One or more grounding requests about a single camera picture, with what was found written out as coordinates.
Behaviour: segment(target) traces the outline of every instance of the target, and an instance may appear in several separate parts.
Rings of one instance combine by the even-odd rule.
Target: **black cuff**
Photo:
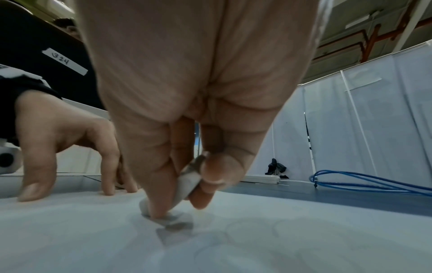
[[[18,146],[15,132],[15,102],[18,97],[28,91],[37,90],[48,93],[59,99],[57,92],[44,85],[40,80],[26,76],[16,78],[0,77],[0,138]]]

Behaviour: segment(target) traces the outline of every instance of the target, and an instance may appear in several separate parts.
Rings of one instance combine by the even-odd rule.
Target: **black sleeve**
[[[0,138],[7,139],[15,145],[19,145],[15,134],[15,101],[28,90],[38,90],[56,96],[59,94],[52,90],[49,85],[38,76],[31,77],[18,73],[3,73],[4,66],[0,65]]]

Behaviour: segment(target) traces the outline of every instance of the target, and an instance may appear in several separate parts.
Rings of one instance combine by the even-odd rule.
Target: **eraser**
[[[209,152],[203,152],[197,158],[193,159],[181,172],[177,179],[177,191],[174,195],[171,209],[178,205],[182,200],[198,186],[201,181],[200,168]],[[148,200],[145,198],[139,202],[141,214],[150,217]]]

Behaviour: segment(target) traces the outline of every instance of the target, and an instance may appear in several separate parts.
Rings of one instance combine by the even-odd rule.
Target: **blue cable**
[[[335,182],[325,182],[325,181],[318,181],[317,176],[319,175],[328,175],[328,174],[340,174],[340,175],[346,175],[354,178],[358,178],[361,180],[369,181],[375,184],[378,184],[380,186],[375,185],[365,185],[365,184],[359,184],[359,183],[335,183]],[[347,171],[335,171],[335,170],[320,170],[317,171],[315,174],[311,175],[309,177],[309,181],[315,184],[315,187],[322,186],[327,188],[335,188],[335,189],[342,189],[342,190],[348,190],[348,191],[354,191],[354,192],[383,192],[383,193],[402,193],[402,194],[415,194],[415,195],[423,195],[432,197],[432,188],[422,187],[422,186],[416,186],[411,185],[403,182],[398,182],[386,178],[381,178],[373,175],[366,175],[366,174],[360,174],[355,172],[347,172]],[[395,186],[401,185],[408,188],[402,188]],[[420,189],[427,192],[420,192],[413,189]]]

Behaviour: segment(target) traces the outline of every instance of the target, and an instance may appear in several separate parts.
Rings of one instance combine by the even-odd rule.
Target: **white tape label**
[[[76,62],[72,61],[71,59],[65,57],[64,55],[60,54],[59,52],[55,51],[52,48],[48,48],[47,50],[42,51],[43,54],[47,55],[48,57],[51,57],[52,59],[56,60],[59,63],[64,64],[68,68],[72,69],[73,71],[85,75],[87,74],[88,70],[82,67],[81,65],[77,64]]]

